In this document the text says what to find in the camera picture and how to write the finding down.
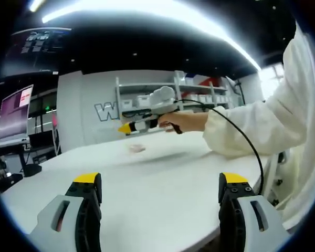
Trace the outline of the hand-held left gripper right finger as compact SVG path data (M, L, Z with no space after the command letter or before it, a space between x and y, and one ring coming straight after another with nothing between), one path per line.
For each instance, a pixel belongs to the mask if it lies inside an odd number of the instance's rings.
M219 175L219 251L278 251L289 238L276 209L234 173Z

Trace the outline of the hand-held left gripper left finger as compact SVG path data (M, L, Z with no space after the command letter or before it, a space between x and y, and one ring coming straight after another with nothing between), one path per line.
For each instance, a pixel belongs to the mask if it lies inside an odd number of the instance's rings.
M82 174L39 212L28 238L39 251L101 251L101 203L101 174Z

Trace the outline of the person's right hand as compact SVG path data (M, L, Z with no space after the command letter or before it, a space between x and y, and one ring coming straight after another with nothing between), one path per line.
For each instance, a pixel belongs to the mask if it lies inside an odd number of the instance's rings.
M175 131L172 125L178 125L182 132L205 130L205 124L208 119L208 112L172 112L166 113L159 117L158 125L160 128L165 129L166 132Z

